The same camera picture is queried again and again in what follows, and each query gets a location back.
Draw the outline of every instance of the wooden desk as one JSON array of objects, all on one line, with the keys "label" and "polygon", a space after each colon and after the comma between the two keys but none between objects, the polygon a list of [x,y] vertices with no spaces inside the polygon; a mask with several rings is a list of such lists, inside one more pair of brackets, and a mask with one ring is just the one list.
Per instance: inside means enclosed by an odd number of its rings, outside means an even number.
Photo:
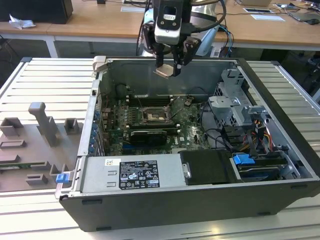
[{"label": "wooden desk", "polygon": [[[290,3],[289,0],[282,0],[281,3]],[[229,14],[245,13],[242,9],[245,6],[234,4],[233,0],[228,0],[227,12]],[[222,13],[222,7],[216,7],[217,13]],[[264,44],[264,45],[284,45],[284,46],[310,46],[320,47],[320,24],[309,25],[299,22],[286,14],[278,14],[285,21],[255,20],[251,15],[227,15],[226,23],[228,29],[234,35],[235,47],[238,44]],[[217,39],[224,33],[219,32]]]},{"label": "wooden desk", "polygon": [[[7,22],[0,22],[0,34],[11,39],[36,39],[47,43],[50,55],[58,57],[55,41],[135,43],[142,13],[121,12],[121,0],[97,4],[96,1],[72,0],[73,15],[67,24],[36,23],[35,28],[14,29]],[[246,13],[245,6],[228,0],[229,14]],[[217,5],[216,12],[222,8]],[[234,35],[234,47],[320,51],[320,24],[298,22],[285,14],[282,21],[255,20],[247,15],[227,15],[228,29]],[[220,49],[226,34],[218,32],[213,46]]]}]

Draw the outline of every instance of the motherboard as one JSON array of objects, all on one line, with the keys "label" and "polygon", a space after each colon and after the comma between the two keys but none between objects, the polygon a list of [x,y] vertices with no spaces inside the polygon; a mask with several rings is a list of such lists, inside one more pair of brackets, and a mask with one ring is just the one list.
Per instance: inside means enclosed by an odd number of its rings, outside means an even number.
[{"label": "motherboard", "polygon": [[113,99],[102,108],[107,156],[177,154],[209,149],[201,103],[190,96]]}]

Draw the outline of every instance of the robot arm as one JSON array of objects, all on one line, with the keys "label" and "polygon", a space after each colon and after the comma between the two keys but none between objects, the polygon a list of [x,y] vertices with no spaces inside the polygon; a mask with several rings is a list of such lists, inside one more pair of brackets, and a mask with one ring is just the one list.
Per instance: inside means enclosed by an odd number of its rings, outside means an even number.
[{"label": "robot arm", "polygon": [[[217,2],[223,8],[222,17],[216,21],[214,8]],[[156,57],[155,72],[165,78],[180,74],[182,65],[194,58],[202,41],[191,34],[218,26],[226,17],[224,0],[153,0],[153,19],[142,25],[145,44]],[[209,22],[203,27],[191,23],[192,15]],[[164,64],[164,55],[172,53],[174,64]]]}]

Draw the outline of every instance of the gray 3d printed part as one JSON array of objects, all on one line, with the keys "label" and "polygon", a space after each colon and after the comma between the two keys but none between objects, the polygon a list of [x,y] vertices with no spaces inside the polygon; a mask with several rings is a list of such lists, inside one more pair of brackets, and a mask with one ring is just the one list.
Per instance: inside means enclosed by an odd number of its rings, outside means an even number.
[{"label": "gray 3d printed part", "polygon": [[64,129],[67,135],[79,134],[79,125],[76,118],[66,118],[64,121]]},{"label": "gray 3d printed part", "polygon": [[53,180],[56,180],[58,174],[60,174],[60,171],[57,169],[56,165],[52,164],[49,173],[50,177],[52,177]]},{"label": "gray 3d printed part", "polygon": [[15,149],[15,148],[23,148],[25,146],[26,146],[25,140],[0,141],[0,149]]},{"label": "gray 3d printed part", "polygon": [[6,117],[0,125],[0,130],[6,137],[18,136],[16,128],[23,128],[17,117]]},{"label": "gray 3d printed part", "polygon": [[55,131],[53,131],[48,117],[45,113],[46,105],[44,102],[32,102],[28,109],[29,113],[34,115],[39,123],[41,132],[44,134],[50,147],[54,147],[57,144],[57,137]]},{"label": "gray 3d printed part", "polygon": [[25,181],[29,185],[42,185],[42,184],[48,183],[48,179],[46,178],[46,176],[43,173],[41,173],[41,174],[28,174],[26,176]]},{"label": "gray 3d printed part", "polygon": [[0,164],[17,163],[19,160],[19,155],[0,155]]},{"label": "gray 3d printed part", "polygon": [[30,168],[34,171],[47,171],[51,168],[51,164],[48,161],[46,161],[43,164],[30,165]]},{"label": "gray 3d printed part", "polygon": [[[50,124],[50,127],[52,129],[52,131],[54,132],[54,134],[56,134],[58,132],[58,127],[55,123],[55,120],[52,116],[48,116],[48,121],[49,121],[49,124]],[[40,126],[36,126],[40,132],[41,135],[43,135],[44,133],[41,131],[41,127]]]}]

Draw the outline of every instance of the desk leg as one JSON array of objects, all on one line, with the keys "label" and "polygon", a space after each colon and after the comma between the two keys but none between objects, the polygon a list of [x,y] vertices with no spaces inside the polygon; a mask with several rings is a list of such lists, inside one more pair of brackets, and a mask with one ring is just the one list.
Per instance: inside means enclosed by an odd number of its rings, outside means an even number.
[{"label": "desk leg", "polygon": [[50,57],[51,58],[59,58],[58,50],[55,46],[55,37],[54,36],[47,36],[45,38],[46,46],[48,47]]},{"label": "desk leg", "polygon": [[90,54],[95,54],[94,43],[92,41],[89,41],[88,43],[89,43]]}]

